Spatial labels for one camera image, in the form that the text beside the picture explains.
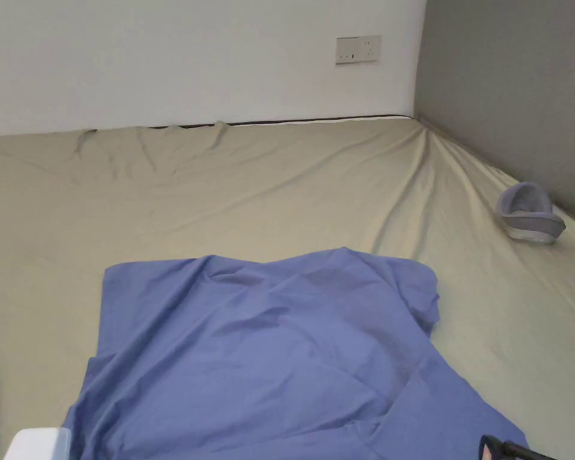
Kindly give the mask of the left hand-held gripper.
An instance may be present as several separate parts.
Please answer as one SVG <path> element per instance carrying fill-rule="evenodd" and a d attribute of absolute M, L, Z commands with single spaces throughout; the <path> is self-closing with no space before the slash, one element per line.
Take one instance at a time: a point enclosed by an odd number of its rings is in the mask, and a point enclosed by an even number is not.
<path fill-rule="evenodd" d="M 12 439 L 5 460 L 69 459 L 71 431 L 66 428 L 30 428 L 18 432 Z"/>

